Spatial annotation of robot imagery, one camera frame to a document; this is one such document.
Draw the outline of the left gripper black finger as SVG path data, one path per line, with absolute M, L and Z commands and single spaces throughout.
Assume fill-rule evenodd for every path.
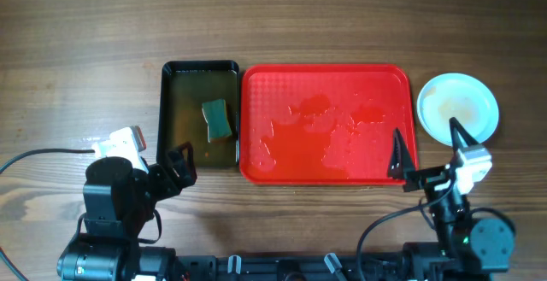
M 177 150 L 167 152 L 168 173 L 177 187 L 182 187 L 184 183 L 185 169 L 184 158 Z
M 179 176 L 185 184 L 195 184 L 197 180 L 197 172 L 191 143 L 185 142 L 181 144 L 176 151 L 179 157 L 179 160 L 177 161 Z

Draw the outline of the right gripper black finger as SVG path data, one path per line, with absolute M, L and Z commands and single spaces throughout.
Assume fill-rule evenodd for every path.
M 477 148 L 479 142 L 473 138 L 456 117 L 449 119 L 451 146 L 454 151 L 459 149 Z
M 387 176 L 398 180 L 407 180 L 409 173 L 416 170 L 403 135 L 398 128 L 393 131 L 393 145 L 388 164 Z

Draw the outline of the green yellow sponge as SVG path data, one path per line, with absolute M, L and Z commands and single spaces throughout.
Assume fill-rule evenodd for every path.
M 213 143 L 232 136 L 227 105 L 224 99 L 204 102 L 202 104 L 203 118 L 207 124 L 208 142 Z

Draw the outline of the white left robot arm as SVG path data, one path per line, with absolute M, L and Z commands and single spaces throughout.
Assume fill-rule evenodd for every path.
M 158 220 L 156 204 L 196 183 L 193 148 L 183 143 L 143 170 L 125 157 L 104 157 L 85 171 L 85 213 L 62 252 L 63 280 L 183 280 L 184 265 L 174 249 L 157 248 L 139 236 Z

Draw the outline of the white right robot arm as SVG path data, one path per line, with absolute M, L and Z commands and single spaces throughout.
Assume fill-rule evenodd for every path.
M 490 280 L 507 272 L 515 247 L 514 223 L 493 208 L 472 208 L 471 189 L 492 168 L 491 153 L 456 118 L 449 119 L 453 156 L 444 166 L 418 170 L 401 132 L 393 132 L 387 174 L 406 192 L 422 190 L 418 210 L 431 215 L 435 243 L 405 243 L 400 273 L 414 280 Z

